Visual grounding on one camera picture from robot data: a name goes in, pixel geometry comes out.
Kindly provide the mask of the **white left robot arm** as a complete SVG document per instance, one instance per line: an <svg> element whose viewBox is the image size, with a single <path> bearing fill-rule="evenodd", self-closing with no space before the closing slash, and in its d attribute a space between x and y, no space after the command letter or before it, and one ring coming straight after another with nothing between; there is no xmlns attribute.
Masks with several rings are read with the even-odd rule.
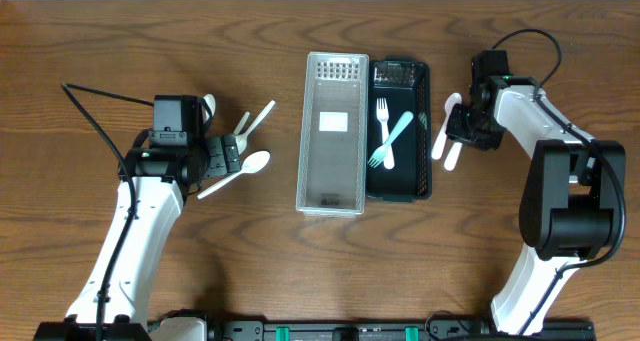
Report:
<svg viewBox="0 0 640 341"><path fill-rule="evenodd" d="M190 188L202 180L240 169L223 165L222 141L231 135L176 146L141 133L118 170L121 183L111 226L91 275L66 315L80 324L111 324L120 316L146 324L151 292L163 249L180 217Z"/></svg>

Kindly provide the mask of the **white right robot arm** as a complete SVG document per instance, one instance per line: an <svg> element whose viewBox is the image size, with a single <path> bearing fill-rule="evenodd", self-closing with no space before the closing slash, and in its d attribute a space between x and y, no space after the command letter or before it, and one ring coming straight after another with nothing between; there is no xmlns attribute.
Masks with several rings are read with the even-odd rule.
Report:
<svg viewBox="0 0 640 341"><path fill-rule="evenodd" d="M571 276L610 259L626 227L626 152L574 126L531 77L480 76L471 102L453 107L449 139L496 149L511 133L531 159L519 207L524 245L506 285L493 298L501 333L530 336Z"/></svg>

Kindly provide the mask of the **mint green plastic fork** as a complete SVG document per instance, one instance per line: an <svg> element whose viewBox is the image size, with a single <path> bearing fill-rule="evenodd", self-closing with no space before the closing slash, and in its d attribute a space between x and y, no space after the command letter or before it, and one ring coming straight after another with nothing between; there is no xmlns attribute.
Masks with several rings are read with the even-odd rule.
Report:
<svg viewBox="0 0 640 341"><path fill-rule="evenodd" d="M372 168L377 168L380 164L384 164L389 152L391 150L391 146L393 142L399 137L399 135L404 131L404 129L411 123L414 115L411 111L405 111L398 122L395 124L394 128L390 132L387 139L375 149L375 151L370 156L367 165Z"/></svg>

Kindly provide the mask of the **white plastic fork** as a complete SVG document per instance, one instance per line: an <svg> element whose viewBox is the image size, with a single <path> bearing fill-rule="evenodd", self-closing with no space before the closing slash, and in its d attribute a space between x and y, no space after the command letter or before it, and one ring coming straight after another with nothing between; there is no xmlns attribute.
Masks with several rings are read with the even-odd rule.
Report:
<svg viewBox="0 0 640 341"><path fill-rule="evenodd" d="M381 140L385 142L389 137L389 109L385 98L376 99L376 118L380 123ZM387 155L384 158L383 165L386 169L391 170L395 166L395 160L392 147L389 147Z"/></svg>

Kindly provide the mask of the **thick white plastic spoon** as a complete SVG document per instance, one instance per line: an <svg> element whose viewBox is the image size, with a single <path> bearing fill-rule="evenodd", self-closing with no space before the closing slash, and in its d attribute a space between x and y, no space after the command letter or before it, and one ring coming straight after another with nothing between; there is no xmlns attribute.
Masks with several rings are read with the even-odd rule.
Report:
<svg viewBox="0 0 640 341"><path fill-rule="evenodd" d="M444 152L444 147L446 144L446 139L447 139L446 128L447 128L449 116L451 114L453 107L456 104L459 104L461 102L462 102L462 96L459 93L452 93L447 98L444 104L444 111L445 111L444 121L441 125L441 128L437 134L437 137L433 143L432 150L431 150L431 158L433 160L439 160L442 157L442 154Z"/></svg>

